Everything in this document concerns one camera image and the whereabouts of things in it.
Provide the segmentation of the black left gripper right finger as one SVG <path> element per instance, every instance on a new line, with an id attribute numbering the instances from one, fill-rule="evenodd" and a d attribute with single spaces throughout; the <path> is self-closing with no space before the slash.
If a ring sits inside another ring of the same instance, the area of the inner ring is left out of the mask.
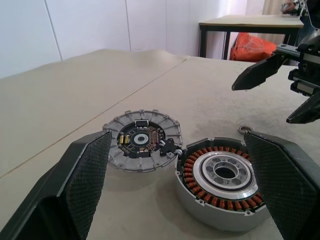
<path id="1" fill-rule="evenodd" d="M 320 166 L 296 143 L 248 131 L 259 191 L 283 240 L 320 240 Z"/>

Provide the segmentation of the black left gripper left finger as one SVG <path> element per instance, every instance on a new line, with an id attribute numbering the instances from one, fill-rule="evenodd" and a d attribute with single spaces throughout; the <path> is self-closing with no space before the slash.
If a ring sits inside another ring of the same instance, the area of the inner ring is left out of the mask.
<path id="1" fill-rule="evenodd" d="M 104 186 L 112 134 L 72 142 L 0 231 L 0 240 L 86 240 Z"/>

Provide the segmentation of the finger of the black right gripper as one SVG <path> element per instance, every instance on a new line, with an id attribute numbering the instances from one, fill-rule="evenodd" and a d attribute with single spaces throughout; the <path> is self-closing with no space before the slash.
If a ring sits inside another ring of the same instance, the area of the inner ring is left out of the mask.
<path id="1" fill-rule="evenodd" d="M 275 75 L 279 68 L 289 58 L 290 57 L 287 54 L 275 53 L 272 56 L 247 67 L 237 77 L 231 90 L 250 90 L 263 84 L 267 78 Z"/>
<path id="2" fill-rule="evenodd" d="M 286 122 L 289 124 L 308 124 L 319 119 L 320 92 L 317 92 L 288 116 Z"/>

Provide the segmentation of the silver stator housing copper windings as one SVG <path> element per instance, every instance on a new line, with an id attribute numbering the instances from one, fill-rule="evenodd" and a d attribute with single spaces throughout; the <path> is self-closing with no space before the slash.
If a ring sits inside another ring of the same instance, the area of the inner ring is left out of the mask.
<path id="1" fill-rule="evenodd" d="M 205 138 L 187 145 L 175 175 L 182 207 L 217 230 L 247 232 L 271 216 L 246 145 L 238 139 Z"/>

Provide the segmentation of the grey round metal part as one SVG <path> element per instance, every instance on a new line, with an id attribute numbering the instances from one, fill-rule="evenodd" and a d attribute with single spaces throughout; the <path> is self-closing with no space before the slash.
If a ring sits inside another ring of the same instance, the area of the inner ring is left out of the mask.
<path id="1" fill-rule="evenodd" d="M 125 172 L 152 172 L 183 153 L 180 123 L 156 109 L 128 110 L 102 128 L 112 135 L 109 164 Z"/>

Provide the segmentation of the orange chair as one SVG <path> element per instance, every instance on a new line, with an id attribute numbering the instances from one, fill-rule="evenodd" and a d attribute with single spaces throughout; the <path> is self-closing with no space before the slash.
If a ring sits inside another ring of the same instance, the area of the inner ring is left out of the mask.
<path id="1" fill-rule="evenodd" d="M 269 58 L 277 45 L 247 32 L 237 35 L 234 46 L 230 49 L 230 60 L 257 63 Z"/>

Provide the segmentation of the bystander in dark clothes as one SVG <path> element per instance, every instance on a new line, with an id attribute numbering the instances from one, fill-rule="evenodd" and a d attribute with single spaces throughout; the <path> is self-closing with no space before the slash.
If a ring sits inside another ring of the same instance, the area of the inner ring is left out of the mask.
<path id="1" fill-rule="evenodd" d="M 285 0 L 281 12 L 300 18 L 308 17 L 311 25 L 320 29 L 320 0 Z"/>

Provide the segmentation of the beige table black frame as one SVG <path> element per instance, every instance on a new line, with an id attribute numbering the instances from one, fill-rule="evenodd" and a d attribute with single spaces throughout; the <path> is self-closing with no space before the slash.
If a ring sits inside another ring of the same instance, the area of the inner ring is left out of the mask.
<path id="1" fill-rule="evenodd" d="M 224 33 L 222 59 L 228 59 L 231 33 L 258 33 L 284 35 L 283 43 L 293 46 L 303 23 L 298 16 L 291 15 L 225 15 L 199 23 L 199 53 L 207 57 L 208 33 Z"/>

